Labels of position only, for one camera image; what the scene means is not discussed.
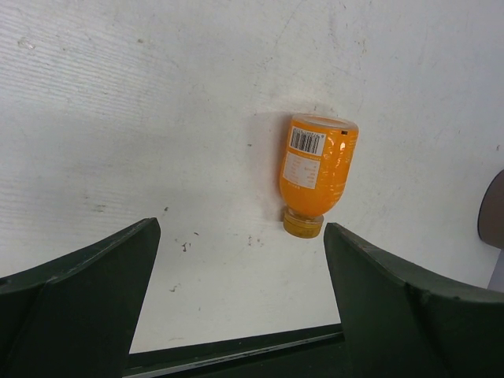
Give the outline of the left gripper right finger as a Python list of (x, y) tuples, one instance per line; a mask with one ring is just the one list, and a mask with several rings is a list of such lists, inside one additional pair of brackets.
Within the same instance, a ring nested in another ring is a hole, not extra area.
[(501, 377), (503, 294), (397, 257), (337, 223), (324, 250), (358, 377)]

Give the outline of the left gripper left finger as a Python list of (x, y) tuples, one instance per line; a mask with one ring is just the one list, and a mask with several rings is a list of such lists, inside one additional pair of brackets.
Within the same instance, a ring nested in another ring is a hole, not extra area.
[(121, 377), (161, 238), (146, 218), (1, 279), (3, 377)]

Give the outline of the short orange juice bottle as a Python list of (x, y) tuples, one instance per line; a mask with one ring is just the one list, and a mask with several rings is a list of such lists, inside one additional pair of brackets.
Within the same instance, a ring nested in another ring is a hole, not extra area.
[(358, 134), (358, 126), (344, 119), (291, 118), (279, 177), (286, 232), (303, 239), (319, 235), (324, 215), (343, 195)]

